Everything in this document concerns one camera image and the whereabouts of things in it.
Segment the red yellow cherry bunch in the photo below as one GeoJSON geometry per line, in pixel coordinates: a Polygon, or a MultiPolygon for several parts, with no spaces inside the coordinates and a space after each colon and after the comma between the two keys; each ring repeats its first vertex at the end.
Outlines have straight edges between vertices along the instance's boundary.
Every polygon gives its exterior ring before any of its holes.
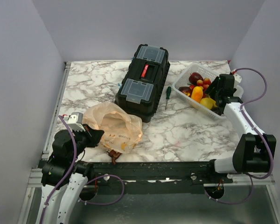
{"type": "Polygon", "coordinates": [[[208,87],[209,87],[210,85],[211,85],[211,80],[210,80],[209,78],[205,78],[204,80],[198,80],[198,81],[196,82],[196,84],[191,84],[191,85],[189,86],[189,88],[190,88],[191,90],[193,90],[194,87],[198,86],[198,87],[200,87],[203,91],[205,91],[205,90],[208,89],[208,87]]]}

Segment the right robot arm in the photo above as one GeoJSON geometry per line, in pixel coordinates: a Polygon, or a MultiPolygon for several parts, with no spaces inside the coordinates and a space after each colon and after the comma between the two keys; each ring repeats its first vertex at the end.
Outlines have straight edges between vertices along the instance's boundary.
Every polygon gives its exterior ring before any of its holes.
{"type": "Polygon", "coordinates": [[[229,158],[210,161],[211,168],[205,171],[206,179],[215,183],[222,178],[222,173],[248,174],[266,173],[254,176],[255,179],[267,178],[273,170],[273,155],[276,138],[262,131],[245,110],[239,97],[234,96],[235,77],[220,74],[206,90],[206,94],[216,102],[219,115],[224,115],[235,128],[240,140],[229,158]]]}

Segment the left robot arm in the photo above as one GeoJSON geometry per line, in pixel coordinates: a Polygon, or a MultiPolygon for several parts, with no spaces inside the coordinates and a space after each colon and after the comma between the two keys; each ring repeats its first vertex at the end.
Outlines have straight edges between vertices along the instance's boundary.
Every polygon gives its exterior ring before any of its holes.
{"type": "Polygon", "coordinates": [[[61,130],[54,136],[53,153],[42,168],[42,198],[36,223],[66,224],[86,184],[94,180],[92,163],[77,157],[98,146],[104,131],[83,125],[82,131],[61,130]]]}

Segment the black plastic toolbox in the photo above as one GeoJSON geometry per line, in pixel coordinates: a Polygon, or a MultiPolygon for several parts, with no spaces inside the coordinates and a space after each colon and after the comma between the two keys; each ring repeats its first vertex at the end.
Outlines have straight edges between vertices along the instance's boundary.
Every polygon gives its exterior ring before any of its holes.
{"type": "Polygon", "coordinates": [[[150,122],[157,111],[169,68],[165,48],[139,45],[114,103],[144,123],[150,122]]]}

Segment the green handled screwdriver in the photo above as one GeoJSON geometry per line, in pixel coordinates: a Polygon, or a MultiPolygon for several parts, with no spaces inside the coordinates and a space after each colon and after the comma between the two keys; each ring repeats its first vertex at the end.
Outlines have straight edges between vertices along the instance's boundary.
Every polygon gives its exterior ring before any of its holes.
{"type": "Polygon", "coordinates": [[[170,94],[171,94],[172,88],[169,86],[166,90],[166,104],[165,104],[165,109],[167,109],[168,106],[168,100],[170,99],[170,94]]]}

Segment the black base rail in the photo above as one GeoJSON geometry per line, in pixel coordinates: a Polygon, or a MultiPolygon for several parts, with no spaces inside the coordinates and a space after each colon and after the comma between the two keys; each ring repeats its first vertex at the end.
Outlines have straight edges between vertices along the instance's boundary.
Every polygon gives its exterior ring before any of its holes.
{"type": "Polygon", "coordinates": [[[226,174],[210,171],[208,162],[95,162],[93,177],[99,179],[82,189],[82,199],[95,195],[203,194],[204,187],[232,183],[226,174]]]}

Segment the dark red fake apple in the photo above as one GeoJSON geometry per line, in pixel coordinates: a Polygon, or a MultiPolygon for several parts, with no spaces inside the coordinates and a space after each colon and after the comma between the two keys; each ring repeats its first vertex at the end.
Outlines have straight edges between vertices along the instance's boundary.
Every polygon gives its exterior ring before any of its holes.
{"type": "Polygon", "coordinates": [[[198,72],[193,72],[189,76],[189,82],[193,85],[197,85],[197,81],[199,81],[199,80],[203,81],[203,77],[198,72]]]}

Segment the white plastic basket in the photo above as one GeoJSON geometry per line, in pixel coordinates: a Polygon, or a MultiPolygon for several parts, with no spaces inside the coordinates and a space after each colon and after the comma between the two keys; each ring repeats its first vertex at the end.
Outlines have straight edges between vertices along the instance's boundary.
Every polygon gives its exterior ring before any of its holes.
{"type": "Polygon", "coordinates": [[[239,75],[218,74],[193,63],[174,81],[177,96],[208,117],[224,119],[224,107],[231,102],[242,103],[243,89],[239,75]]]}

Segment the brown faucet tap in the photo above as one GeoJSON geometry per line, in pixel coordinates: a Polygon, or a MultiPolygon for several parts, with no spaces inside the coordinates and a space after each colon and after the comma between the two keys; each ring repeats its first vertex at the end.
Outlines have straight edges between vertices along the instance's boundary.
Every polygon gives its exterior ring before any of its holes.
{"type": "Polygon", "coordinates": [[[110,152],[108,152],[108,155],[109,157],[111,157],[112,164],[115,165],[116,160],[122,155],[122,153],[116,152],[115,150],[111,150],[110,152]]]}

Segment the dark plum fake fruit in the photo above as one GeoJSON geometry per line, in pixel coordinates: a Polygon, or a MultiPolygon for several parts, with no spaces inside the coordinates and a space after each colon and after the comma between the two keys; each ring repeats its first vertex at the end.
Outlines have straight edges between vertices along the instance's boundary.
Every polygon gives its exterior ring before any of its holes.
{"type": "Polygon", "coordinates": [[[188,97],[191,96],[192,90],[188,86],[181,86],[178,90],[188,97]]]}

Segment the orange yellow fake papaya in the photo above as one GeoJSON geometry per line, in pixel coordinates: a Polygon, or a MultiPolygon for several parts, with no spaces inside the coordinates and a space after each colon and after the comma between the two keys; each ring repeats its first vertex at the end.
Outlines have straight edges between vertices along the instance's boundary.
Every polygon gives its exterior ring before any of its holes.
{"type": "Polygon", "coordinates": [[[203,90],[198,86],[194,87],[191,93],[191,99],[200,103],[202,98],[203,98],[203,90]]]}

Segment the translucent orange plastic bag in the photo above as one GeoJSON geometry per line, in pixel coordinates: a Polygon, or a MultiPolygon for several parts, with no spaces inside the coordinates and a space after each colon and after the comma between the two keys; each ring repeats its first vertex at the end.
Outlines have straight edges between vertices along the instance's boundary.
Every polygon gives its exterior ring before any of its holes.
{"type": "Polygon", "coordinates": [[[87,109],[83,123],[105,133],[100,143],[121,154],[130,153],[141,142],[142,119],[126,113],[118,105],[104,102],[87,109]]]}

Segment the yellow fake fruit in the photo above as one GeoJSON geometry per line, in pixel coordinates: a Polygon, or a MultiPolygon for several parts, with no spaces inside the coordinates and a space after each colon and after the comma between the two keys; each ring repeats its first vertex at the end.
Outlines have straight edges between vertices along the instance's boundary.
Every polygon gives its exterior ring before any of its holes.
{"type": "Polygon", "coordinates": [[[213,108],[213,102],[210,98],[202,98],[200,104],[209,110],[213,108]]]}

